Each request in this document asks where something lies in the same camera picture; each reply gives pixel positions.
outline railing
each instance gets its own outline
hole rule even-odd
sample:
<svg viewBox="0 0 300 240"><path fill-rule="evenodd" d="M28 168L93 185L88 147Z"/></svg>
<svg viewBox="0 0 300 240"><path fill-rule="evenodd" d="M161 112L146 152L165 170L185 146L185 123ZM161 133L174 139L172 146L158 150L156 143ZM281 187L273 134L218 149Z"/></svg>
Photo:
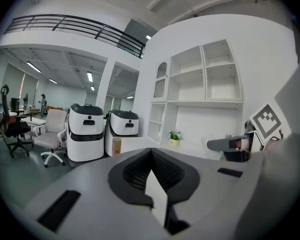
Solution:
<svg viewBox="0 0 300 240"><path fill-rule="evenodd" d="M142 57L145 44L133 36L107 24L70 15L38 14L13 19L6 33L33 29L74 33L106 42L125 50L138 58Z"/></svg>

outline speaker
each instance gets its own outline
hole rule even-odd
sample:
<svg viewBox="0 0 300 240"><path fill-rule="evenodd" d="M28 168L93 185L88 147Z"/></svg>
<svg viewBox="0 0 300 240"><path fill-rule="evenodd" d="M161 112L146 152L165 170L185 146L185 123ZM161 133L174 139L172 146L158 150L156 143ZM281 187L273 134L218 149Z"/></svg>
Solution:
<svg viewBox="0 0 300 240"><path fill-rule="evenodd" d="M19 98L11 98L11 111L19 110L20 99Z"/></svg>

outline desk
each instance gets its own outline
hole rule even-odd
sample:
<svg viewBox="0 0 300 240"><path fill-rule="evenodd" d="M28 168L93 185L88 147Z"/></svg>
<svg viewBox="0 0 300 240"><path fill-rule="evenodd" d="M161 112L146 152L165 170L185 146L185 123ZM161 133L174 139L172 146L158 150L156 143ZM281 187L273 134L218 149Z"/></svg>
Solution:
<svg viewBox="0 0 300 240"><path fill-rule="evenodd" d="M35 118L32 117L32 120L30 118L30 116L26 117L26 118L22 118L21 119L22 122L26 122L28 124L28 126L31 127L35 127L35 126L42 126L46 124L46 120L42 120L39 118Z"/></svg>

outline built-in shelving unit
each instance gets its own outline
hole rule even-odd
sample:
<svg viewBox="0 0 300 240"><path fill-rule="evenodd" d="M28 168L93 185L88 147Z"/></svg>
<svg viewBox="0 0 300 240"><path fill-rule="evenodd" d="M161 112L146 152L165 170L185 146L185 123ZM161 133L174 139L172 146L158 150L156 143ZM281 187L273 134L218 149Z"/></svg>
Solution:
<svg viewBox="0 0 300 240"><path fill-rule="evenodd" d="M204 134L226 129L240 134L242 87L227 40L185 50L167 59L166 65L165 74L161 65L157 72L148 138L166 144L169 131L178 126L185 132ZM164 94L159 98L156 92Z"/></svg>
<svg viewBox="0 0 300 240"><path fill-rule="evenodd" d="M206 100L242 101L242 88L234 57L226 40L202 46Z"/></svg>

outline gray floor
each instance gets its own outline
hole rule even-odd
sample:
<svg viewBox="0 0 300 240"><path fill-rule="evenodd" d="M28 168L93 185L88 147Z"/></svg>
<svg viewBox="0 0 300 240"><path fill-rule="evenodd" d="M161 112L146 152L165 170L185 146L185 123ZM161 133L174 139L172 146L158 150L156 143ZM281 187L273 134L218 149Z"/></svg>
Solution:
<svg viewBox="0 0 300 240"><path fill-rule="evenodd" d="M5 139L8 143L16 142L13 137ZM20 208L24 208L37 193L73 169L63 155L61 158L65 166L53 157L49 167L45 168L45 161L40 154L49 150L37 145L31 147L31 144L27 144L26 148L30 156L18 148L14 158L11 158L6 144L0 138L0 194Z"/></svg>

